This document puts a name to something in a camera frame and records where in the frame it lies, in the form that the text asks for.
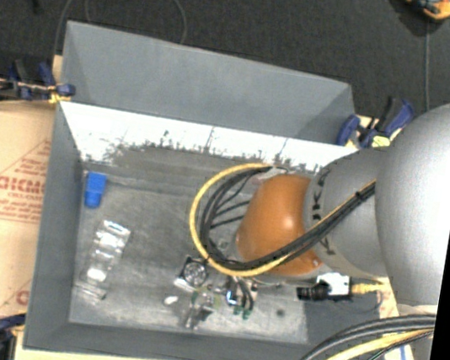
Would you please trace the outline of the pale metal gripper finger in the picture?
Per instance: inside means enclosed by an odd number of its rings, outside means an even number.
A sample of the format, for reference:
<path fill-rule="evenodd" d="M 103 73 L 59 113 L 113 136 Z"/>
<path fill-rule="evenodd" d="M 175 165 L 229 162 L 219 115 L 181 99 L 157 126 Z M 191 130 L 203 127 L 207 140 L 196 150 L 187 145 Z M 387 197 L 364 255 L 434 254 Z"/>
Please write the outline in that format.
<path fill-rule="evenodd" d="M 211 294 L 193 293 L 183 325 L 188 330 L 194 330 L 214 312 L 214 297 Z"/>
<path fill-rule="evenodd" d="M 172 289 L 164 298 L 163 303 L 168 306 L 191 304 L 192 298 L 199 292 L 198 287 L 193 287 L 186 280 L 174 279 Z"/>

